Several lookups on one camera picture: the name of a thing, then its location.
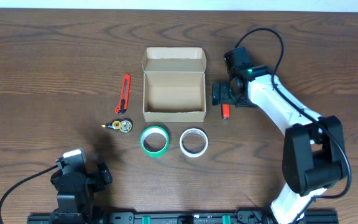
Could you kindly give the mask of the red stapler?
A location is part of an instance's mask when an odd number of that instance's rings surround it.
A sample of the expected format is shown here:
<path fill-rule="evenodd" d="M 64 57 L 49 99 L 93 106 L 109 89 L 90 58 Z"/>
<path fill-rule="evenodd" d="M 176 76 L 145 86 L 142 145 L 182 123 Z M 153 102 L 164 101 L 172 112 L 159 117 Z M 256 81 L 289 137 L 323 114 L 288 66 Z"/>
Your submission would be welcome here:
<path fill-rule="evenodd" d="M 230 118 L 230 105 L 229 104 L 222 104 L 221 105 L 221 112 L 222 112 L 222 119 L 229 119 Z"/>

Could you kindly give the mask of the white tape roll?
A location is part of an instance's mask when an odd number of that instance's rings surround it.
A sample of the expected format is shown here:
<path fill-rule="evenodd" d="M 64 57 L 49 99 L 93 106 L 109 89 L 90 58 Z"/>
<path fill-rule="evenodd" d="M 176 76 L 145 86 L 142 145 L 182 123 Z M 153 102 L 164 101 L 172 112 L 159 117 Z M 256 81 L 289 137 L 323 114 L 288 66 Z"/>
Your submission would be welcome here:
<path fill-rule="evenodd" d="M 199 136 L 201 136 L 204 140 L 204 147 L 200 152 L 197 153 L 193 153 L 190 152 L 184 145 L 184 139 L 187 135 L 189 134 L 197 134 Z M 206 135 L 206 133 L 198 128 L 190 128 L 187 129 L 186 131 L 184 131 L 181 136 L 180 136 L 180 140 L 179 140 L 179 145 L 180 145 L 180 149 L 182 151 L 182 153 L 184 153 L 185 156 L 190 157 L 190 158 L 197 158 L 202 156 L 208 149 L 208 145 L 209 145 L 209 139 Z"/>

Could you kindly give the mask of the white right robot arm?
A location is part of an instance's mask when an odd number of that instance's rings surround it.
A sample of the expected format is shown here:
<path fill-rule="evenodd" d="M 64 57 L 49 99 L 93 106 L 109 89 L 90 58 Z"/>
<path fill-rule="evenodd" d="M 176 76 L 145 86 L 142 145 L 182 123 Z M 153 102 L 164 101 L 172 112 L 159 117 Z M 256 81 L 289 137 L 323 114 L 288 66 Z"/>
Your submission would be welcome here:
<path fill-rule="evenodd" d="M 309 211 L 325 191 L 346 179 L 351 168 L 344 148 L 342 124 L 324 117 L 297 100 L 265 67 L 234 67 L 228 82 L 212 87 L 212 103 L 226 107 L 260 108 L 284 135 L 282 172 L 285 185 L 270 204 L 265 222 L 336 223 L 331 211 Z"/>

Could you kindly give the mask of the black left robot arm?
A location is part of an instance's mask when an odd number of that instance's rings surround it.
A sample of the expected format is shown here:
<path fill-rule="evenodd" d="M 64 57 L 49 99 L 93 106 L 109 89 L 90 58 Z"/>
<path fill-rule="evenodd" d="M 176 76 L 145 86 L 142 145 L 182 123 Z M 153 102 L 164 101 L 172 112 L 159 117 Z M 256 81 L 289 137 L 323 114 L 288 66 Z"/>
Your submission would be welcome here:
<path fill-rule="evenodd" d="M 81 151 L 65 153 L 56 161 L 58 171 L 51 176 L 57 190 L 58 208 L 48 218 L 49 223 L 100 223 L 107 224 L 107 213 L 94 205 L 94 194 L 112 183 L 111 173 L 105 163 L 89 173 Z"/>

